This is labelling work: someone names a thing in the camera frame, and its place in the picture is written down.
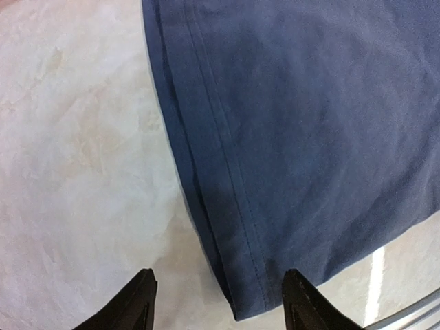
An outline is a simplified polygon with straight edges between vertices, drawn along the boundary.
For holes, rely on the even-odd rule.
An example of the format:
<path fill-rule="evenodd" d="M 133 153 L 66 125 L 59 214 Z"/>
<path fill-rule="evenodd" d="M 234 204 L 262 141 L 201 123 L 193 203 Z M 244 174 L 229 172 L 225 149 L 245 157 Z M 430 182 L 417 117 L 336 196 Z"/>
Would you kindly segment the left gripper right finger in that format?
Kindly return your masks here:
<path fill-rule="evenodd" d="M 297 269 L 282 282 L 287 330 L 358 330 L 360 326 L 337 310 Z"/>

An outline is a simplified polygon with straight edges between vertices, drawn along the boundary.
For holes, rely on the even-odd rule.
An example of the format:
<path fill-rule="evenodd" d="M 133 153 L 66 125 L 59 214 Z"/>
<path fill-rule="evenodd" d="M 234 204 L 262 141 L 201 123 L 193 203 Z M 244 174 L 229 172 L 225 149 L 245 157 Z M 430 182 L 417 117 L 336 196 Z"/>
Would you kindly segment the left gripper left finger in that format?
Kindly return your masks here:
<path fill-rule="evenodd" d="M 100 311 L 75 330 L 152 330 L 157 281 L 141 269 Z"/>

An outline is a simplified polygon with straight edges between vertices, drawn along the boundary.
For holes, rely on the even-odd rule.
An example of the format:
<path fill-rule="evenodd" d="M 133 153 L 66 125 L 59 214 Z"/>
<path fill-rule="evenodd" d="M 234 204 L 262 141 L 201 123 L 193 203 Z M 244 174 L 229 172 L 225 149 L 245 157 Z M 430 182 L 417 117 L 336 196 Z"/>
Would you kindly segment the navy blue garment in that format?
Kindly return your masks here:
<path fill-rule="evenodd" d="M 439 209 L 438 1 L 144 1 L 187 204 L 236 320 Z"/>

